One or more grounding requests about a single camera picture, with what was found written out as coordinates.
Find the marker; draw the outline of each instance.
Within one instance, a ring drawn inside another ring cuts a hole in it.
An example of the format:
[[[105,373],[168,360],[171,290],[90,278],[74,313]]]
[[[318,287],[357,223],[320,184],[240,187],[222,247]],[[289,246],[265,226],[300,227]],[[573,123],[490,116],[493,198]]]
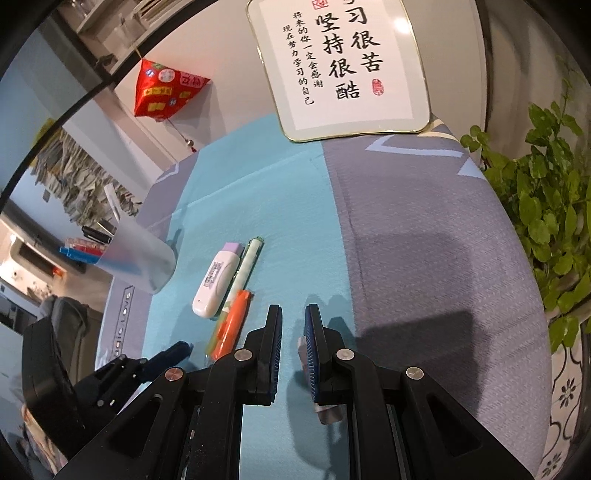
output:
[[[248,290],[241,290],[238,292],[238,295],[236,295],[230,313],[228,313],[226,321],[220,327],[217,335],[218,342],[211,354],[211,358],[214,362],[234,350],[236,341],[240,335],[240,330],[242,329],[250,296],[251,293]]]
[[[215,327],[213,328],[212,336],[209,339],[207,346],[205,347],[206,355],[211,355],[213,349],[216,347],[220,327],[226,320],[226,317],[228,316],[228,313],[232,308],[232,303],[234,302],[236,295],[240,290],[244,290],[246,282],[248,281],[248,277],[250,276],[252,269],[254,268],[256,259],[258,258],[258,255],[264,244],[265,241],[260,236],[257,236],[248,242],[248,245],[246,246],[244,253],[242,254],[242,260],[240,262],[240,266],[238,267],[238,271],[236,272],[236,275],[234,277],[234,281],[232,282],[232,285],[230,285],[230,291],[228,292],[228,296],[226,298],[226,301],[224,302],[222,311],[220,312]]]

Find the framed sign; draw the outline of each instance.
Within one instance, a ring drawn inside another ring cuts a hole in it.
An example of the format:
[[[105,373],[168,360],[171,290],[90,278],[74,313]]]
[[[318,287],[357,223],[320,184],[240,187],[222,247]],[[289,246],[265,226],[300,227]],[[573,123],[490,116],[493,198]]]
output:
[[[428,124],[423,65],[401,0],[250,0],[247,13],[290,140]]]

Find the gray chair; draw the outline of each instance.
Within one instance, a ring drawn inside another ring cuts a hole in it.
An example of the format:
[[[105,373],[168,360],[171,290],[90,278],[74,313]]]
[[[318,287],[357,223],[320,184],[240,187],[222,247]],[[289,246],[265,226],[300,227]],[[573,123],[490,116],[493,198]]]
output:
[[[72,385],[95,371],[102,313],[70,297],[47,297],[39,318],[49,317],[60,346],[61,360]]]

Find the table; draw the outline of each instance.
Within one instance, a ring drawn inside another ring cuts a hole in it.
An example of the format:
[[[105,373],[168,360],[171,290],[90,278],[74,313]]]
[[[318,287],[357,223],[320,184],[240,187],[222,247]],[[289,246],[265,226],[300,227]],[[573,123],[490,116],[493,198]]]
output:
[[[138,221],[177,268],[153,297],[113,281],[98,365],[117,342],[138,357],[185,340],[202,367],[213,322],[191,310],[197,286],[225,242],[265,238],[240,342],[281,305],[280,380],[272,407],[245,408],[241,478],[346,478],[344,425],[318,422],[299,373],[309,303],[377,364],[423,367],[537,470],[552,385],[543,306],[501,204],[440,121],[293,144],[269,115],[165,173]]]

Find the pen holder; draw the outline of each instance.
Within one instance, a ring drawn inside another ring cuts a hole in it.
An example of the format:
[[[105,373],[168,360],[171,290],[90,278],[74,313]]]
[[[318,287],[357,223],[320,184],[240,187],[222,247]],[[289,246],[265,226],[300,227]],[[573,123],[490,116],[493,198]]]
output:
[[[173,249],[126,214],[97,267],[140,290],[158,293],[173,276]]]

